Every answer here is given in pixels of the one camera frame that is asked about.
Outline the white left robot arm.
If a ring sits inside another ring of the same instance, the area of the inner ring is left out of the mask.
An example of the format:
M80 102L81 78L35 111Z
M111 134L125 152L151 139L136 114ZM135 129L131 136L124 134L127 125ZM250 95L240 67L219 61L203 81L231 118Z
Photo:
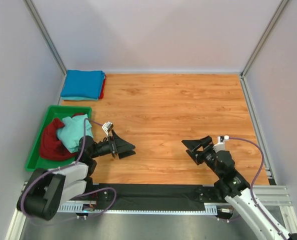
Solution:
M90 200L94 194L91 175L97 166L95 159L106 155L123 159L136 153L135 145L116 134L112 122L105 122L101 128L106 138L95 142L83 134L77 157L71 164L35 169L17 201L17 210L28 218L49 221L67 201L76 197Z

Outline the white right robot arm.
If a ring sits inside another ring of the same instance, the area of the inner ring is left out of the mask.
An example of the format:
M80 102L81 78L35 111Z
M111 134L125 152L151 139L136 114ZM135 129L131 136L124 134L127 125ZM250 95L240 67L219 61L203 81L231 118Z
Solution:
M195 140L182 140L186 153L197 164L206 164L218 177L214 183L214 197L229 203L252 229L259 240L297 240L297 233L283 227L261 203L254 193L254 184L260 174L257 171L249 183L235 167L231 153L225 149L229 140L239 140L254 145L261 154L260 167L264 166L264 154L254 142L240 137L221 135L217 143L210 136Z

